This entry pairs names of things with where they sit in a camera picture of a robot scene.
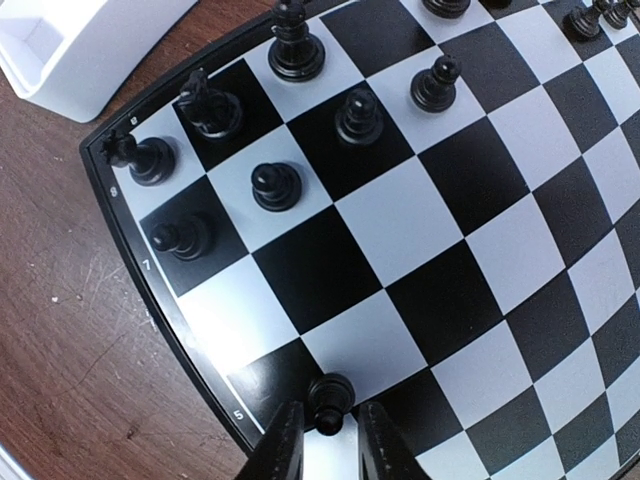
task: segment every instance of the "black square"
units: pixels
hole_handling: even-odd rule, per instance
[[[253,256],[301,335],[382,288],[333,206]]]
[[[458,417],[428,368],[373,400],[382,404],[416,456],[462,431]]]
[[[370,90],[364,82],[353,88]],[[334,201],[413,156],[413,150],[382,103],[379,106],[384,130],[374,144],[346,147],[340,142],[334,119],[352,90],[336,95],[289,122],[291,133]]]
[[[244,123],[236,137],[228,141],[212,143],[199,135],[174,105],[180,123],[207,171],[283,123],[280,114],[244,60],[216,74],[209,79],[209,85],[238,97],[243,108]]]
[[[635,295],[593,334],[593,345],[609,387],[640,357],[640,309]]]
[[[465,235],[529,193],[507,147],[486,117],[419,157]]]
[[[283,402],[307,404],[309,387],[323,372],[301,339],[280,347],[228,376],[249,411],[267,428]],[[305,408],[306,428],[313,416]]]
[[[638,58],[638,52],[640,52],[640,36],[634,35],[616,45],[616,48],[627,64],[627,67],[629,67],[629,70],[631,70],[633,78],[635,78],[638,85],[640,85],[640,58]]]
[[[449,40],[440,48],[462,62],[462,78],[487,113],[539,85],[527,62],[497,23]]]
[[[567,267],[604,237],[611,220],[580,157],[534,192]]]
[[[566,272],[509,313],[507,322],[534,382],[589,338],[580,303]]]
[[[396,1],[354,2],[322,21],[365,77],[435,45]]]
[[[480,3],[496,20],[521,12],[527,8],[540,5],[538,0],[517,0],[515,2],[505,2],[504,0],[480,0]]]
[[[613,113],[584,65],[544,86],[581,152],[586,152],[617,126]]]
[[[618,444],[618,459],[624,465],[640,450],[640,412],[623,425],[616,433]]]
[[[640,111],[622,124],[622,133],[627,138],[633,156],[636,157],[636,162],[640,166]]]
[[[640,201],[618,220],[616,232],[627,258],[633,284],[638,289],[640,288]]]
[[[465,241],[387,287],[387,292],[431,366],[502,320]]]
[[[564,471],[572,470],[612,435],[609,402],[603,393],[554,435]]]
[[[566,18],[569,12],[576,6],[586,8],[582,0],[563,0],[562,2],[548,2],[544,4],[547,13],[553,18],[556,25],[560,27],[564,36],[569,40],[584,62],[598,53],[605,51],[607,48],[610,48],[612,43],[604,32],[590,40],[585,40],[575,32]]]
[[[202,214],[211,223],[213,246],[208,253],[195,260],[184,261],[171,252],[156,252],[158,262],[177,296],[187,293],[248,254],[206,176],[151,212],[140,226],[149,238],[159,223],[174,224],[191,214]]]
[[[467,434],[493,475],[544,442],[551,430],[531,387],[467,429]]]

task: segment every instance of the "brown wooden surface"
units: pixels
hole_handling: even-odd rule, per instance
[[[101,120],[268,6],[201,0]],[[0,443],[36,479],[233,478],[244,455],[145,315],[94,199],[77,149],[96,126],[0,75]]]

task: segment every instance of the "scratch on table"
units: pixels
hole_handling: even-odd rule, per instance
[[[89,376],[89,373],[91,373],[91,370],[93,370],[93,368],[98,364],[98,362],[100,360],[102,360],[104,358],[104,356],[109,353],[111,351],[111,349],[116,345],[116,343],[118,343],[122,338],[124,338],[124,336],[127,334],[128,332],[125,332],[121,335],[119,335],[113,342],[111,342],[111,345],[109,345],[106,350],[104,352],[102,352],[100,355],[98,355],[98,358],[96,358],[91,365],[89,365],[89,368],[87,369],[86,372],[84,372],[84,375],[82,375],[82,378],[80,378],[80,380],[78,380],[75,385],[73,385],[72,387],[67,388],[66,390],[60,392],[60,393],[54,393],[53,395],[50,395],[51,397],[60,397],[62,395],[65,395],[69,392],[71,392],[72,390],[75,390],[76,388],[78,388],[82,382],[84,382],[87,377]]]

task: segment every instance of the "chessboard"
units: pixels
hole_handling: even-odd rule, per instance
[[[577,6],[598,7],[313,0],[306,70],[274,69],[270,13],[83,142],[151,315],[245,451],[339,373],[356,408],[307,429],[307,480],[357,478],[367,400],[436,480],[637,460],[640,35],[596,12],[585,40]]]

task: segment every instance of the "black chess piece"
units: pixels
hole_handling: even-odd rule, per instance
[[[156,252],[170,252],[184,261],[201,257],[213,244],[211,222],[201,215],[190,215],[179,222],[160,223],[151,231],[151,246]]]
[[[342,375],[329,373],[316,380],[309,389],[308,404],[318,432],[328,437],[337,434],[355,399],[351,382]]]
[[[589,8],[578,5],[569,12],[567,21],[582,38],[591,39],[600,34],[600,17],[610,7],[609,0],[594,0]]]
[[[265,210],[284,212],[302,195],[298,172],[286,163],[262,163],[251,174],[253,198]]]
[[[459,18],[467,11],[471,0],[422,0],[423,5],[441,18]]]
[[[325,61],[322,42],[309,33],[305,7],[292,0],[279,0],[271,10],[276,39],[269,49],[269,65],[289,82],[304,82],[320,74]]]
[[[455,82],[462,65],[458,60],[443,55],[431,68],[418,72],[411,81],[411,98],[422,110],[444,112],[456,99]]]
[[[336,113],[335,124],[338,137],[347,145],[371,145],[384,130],[378,99],[370,90],[353,90]]]
[[[242,128],[242,105],[238,97],[210,86],[202,69],[191,73],[180,90],[176,106],[209,141],[229,140]]]
[[[165,181],[176,165],[173,150],[164,140],[152,137],[138,143],[130,133],[115,130],[102,141],[100,153],[112,167],[129,167],[133,180],[145,187]]]
[[[631,13],[640,8],[640,0],[619,0],[609,9],[605,10],[603,16],[609,25],[617,30],[622,30],[627,26],[627,21]]]

